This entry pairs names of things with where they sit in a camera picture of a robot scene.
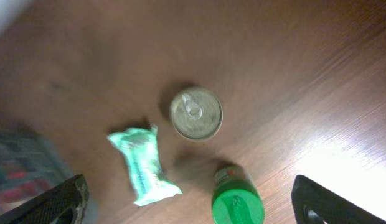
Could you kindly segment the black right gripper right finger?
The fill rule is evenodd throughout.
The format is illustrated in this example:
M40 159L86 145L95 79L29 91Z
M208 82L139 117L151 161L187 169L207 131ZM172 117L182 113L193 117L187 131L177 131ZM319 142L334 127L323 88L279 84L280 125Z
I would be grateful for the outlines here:
M386 224L304 175L297 175L291 191L297 224Z

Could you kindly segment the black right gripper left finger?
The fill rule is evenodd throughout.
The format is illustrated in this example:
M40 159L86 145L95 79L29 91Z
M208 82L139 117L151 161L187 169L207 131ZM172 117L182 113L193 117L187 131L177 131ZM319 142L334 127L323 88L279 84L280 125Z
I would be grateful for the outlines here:
M82 224L88 200L84 176L75 175L0 215L0 224Z

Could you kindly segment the green lidded glass jar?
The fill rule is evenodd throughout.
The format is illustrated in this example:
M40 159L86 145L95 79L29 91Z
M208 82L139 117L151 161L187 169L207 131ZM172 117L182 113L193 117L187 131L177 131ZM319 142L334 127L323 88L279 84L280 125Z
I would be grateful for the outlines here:
M241 166L225 166L215 173L212 218L215 224L263 224L262 199Z

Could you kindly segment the light green packet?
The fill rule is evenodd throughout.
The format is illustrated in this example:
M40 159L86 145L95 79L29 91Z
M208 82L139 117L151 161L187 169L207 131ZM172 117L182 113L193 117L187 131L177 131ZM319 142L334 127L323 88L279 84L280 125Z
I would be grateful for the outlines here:
M145 206L181 194L182 190L164 175L158 153L158 127L128 128L111 133L107 140L120 151L128 167L136 194L134 204Z

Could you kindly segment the silver tin can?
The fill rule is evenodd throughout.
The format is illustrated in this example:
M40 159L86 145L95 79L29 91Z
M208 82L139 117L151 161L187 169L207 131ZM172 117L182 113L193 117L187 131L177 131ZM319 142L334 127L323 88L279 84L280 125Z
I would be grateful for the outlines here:
M170 102L169 119L182 137L205 141L215 136L222 125L222 104L217 95L206 88L185 88Z

